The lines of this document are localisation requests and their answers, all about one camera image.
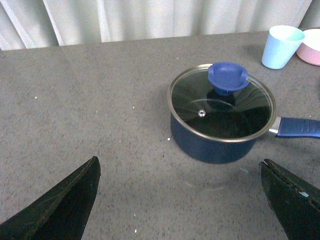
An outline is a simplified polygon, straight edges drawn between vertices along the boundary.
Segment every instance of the curtain fold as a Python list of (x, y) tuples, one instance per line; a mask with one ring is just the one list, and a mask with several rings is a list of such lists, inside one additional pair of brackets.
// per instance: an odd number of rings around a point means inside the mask
[(0, 0), (0, 48), (316, 27), (319, 8), (320, 0)]

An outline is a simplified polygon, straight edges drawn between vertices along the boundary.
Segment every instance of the pot lid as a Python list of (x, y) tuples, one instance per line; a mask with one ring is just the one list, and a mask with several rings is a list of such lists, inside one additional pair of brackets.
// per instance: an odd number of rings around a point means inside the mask
[(248, 74), (242, 89), (219, 94), (208, 79), (211, 66), (191, 68), (172, 82), (168, 102), (173, 116), (190, 131), (220, 141), (246, 141), (268, 131), (277, 116), (268, 88)]

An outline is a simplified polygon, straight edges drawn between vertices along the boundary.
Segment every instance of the blue handle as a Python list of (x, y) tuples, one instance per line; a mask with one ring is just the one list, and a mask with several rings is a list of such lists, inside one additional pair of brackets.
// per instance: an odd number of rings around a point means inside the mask
[(279, 138), (320, 138), (320, 121), (282, 117), (276, 136)]

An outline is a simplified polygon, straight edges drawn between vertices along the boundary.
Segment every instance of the blue saucepan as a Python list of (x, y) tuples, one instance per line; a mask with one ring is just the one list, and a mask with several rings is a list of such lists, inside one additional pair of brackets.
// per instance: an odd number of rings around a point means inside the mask
[(211, 65), (182, 72), (167, 92), (172, 136), (189, 156), (224, 164), (244, 157), (266, 132), (280, 138), (320, 137), (320, 121), (279, 117), (270, 90), (249, 74), (243, 89), (217, 94), (208, 80)]

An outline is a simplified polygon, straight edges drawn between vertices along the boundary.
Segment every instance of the speckled countertop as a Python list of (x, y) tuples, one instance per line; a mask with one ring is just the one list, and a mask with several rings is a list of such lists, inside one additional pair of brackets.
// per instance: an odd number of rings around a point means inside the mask
[(0, 52), (0, 222), (98, 156), (84, 240), (287, 239), (258, 163), (270, 158), (320, 188), (319, 140), (265, 135), (236, 162), (202, 163), (171, 138), (166, 99), (180, 72), (228, 61), (271, 89), (279, 115), (320, 120), (320, 67), (294, 55), (283, 69), (265, 68), (267, 35)]

